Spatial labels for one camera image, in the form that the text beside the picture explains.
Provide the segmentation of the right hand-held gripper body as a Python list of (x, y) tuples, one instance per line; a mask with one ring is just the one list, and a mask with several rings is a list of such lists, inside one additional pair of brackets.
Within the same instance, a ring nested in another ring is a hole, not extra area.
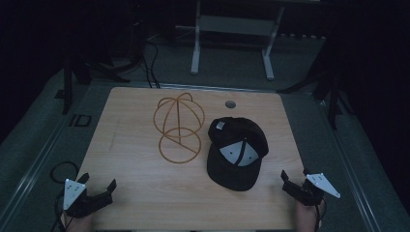
[(340, 198), (340, 193), (323, 173), (307, 175), (301, 186), (289, 180), (287, 185), (283, 184), (282, 189), (306, 206), (318, 206), (325, 192)]

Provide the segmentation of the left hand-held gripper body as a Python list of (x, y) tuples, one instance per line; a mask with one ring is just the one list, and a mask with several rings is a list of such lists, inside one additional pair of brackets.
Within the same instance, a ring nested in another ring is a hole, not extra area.
[(112, 193), (88, 196), (85, 184), (70, 179), (65, 181), (63, 210), (69, 217), (84, 218), (112, 203)]

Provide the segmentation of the black tripod stand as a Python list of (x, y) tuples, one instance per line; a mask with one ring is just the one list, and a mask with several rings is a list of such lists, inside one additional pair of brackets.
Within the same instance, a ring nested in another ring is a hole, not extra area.
[(307, 76), (302, 81), (278, 90), (278, 92), (290, 94), (316, 82), (317, 85), (312, 92), (312, 96), (317, 101), (323, 101), (327, 96), (330, 96), (327, 120), (331, 128), (335, 130), (337, 128), (336, 116), (339, 84), (347, 68), (347, 64), (344, 61), (345, 57), (346, 52), (343, 48), (343, 42), (329, 36), (309, 68)]
[(143, 51), (142, 45), (135, 45), (135, 34), (131, 37), (131, 55), (130, 62), (126, 65), (114, 68), (107, 68), (101, 63), (88, 57), (80, 48), (75, 39), (73, 31), (69, 31), (66, 35), (65, 52), (66, 59), (64, 62), (64, 89), (60, 90), (57, 97), (64, 100), (62, 114), (66, 115), (73, 104), (73, 75), (80, 84), (89, 85), (92, 81), (90, 74), (91, 70), (96, 71), (103, 78), (111, 79), (114, 82), (130, 83), (129, 79), (123, 78), (119, 73), (131, 70), (142, 62)]

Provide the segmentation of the person's left hand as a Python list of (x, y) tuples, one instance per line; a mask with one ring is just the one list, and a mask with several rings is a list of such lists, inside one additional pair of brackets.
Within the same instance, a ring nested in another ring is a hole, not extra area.
[(76, 218), (69, 217), (66, 213), (63, 214), (66, 232), (93, 232), (93, 217)]

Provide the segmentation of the person's right hand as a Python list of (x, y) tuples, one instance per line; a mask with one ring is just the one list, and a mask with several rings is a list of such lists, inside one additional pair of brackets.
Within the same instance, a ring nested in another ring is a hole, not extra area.
[(306, 206), (295, 202), (294, 224), (297, 232), (317, 232), (321, 226), (326, 203), (324, 200), (318, 206)]

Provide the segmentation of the gold wire hat stand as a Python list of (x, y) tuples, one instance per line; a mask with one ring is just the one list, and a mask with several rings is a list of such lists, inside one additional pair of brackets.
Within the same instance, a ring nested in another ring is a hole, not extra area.
[(205, 124), (205, 112), (190, 93), (160, 99), (153, 115), (153, 124), (161, 134), (158, 148), (165, 160), (187, 163), (201, 152), (199, 133)]

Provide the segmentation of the black baseball cap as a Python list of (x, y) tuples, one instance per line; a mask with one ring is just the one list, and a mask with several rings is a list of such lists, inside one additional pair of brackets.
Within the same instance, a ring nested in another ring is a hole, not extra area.
[(250, 119), (223, 117), (211, 123), (208, 135), (209, 177), (227, 189), (251, 189), (259, 176), (261, 162), (269, 153), (264, 131)]

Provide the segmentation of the white metal table frame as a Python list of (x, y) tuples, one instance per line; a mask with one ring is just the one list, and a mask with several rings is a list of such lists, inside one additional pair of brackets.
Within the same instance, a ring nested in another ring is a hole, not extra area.
[(283, 6), (278, 7), (276, 17), (274, 19), (250, 19), (203, 14), (201, 12), (201, 5), (201, 0), (195, 0), (195, 25), (193, 27), (194, 46), (191, 58), (190, 73), (199, 73), (201, 53), (200, 33), (217, 32), (266, 37), (268, 39), (268, 43), (261, 49), (262, 62), (266, 79), (274, 80), (275, 75), (271, 62), (271, 52), (278, 35), (278, 29), (285, 8)]

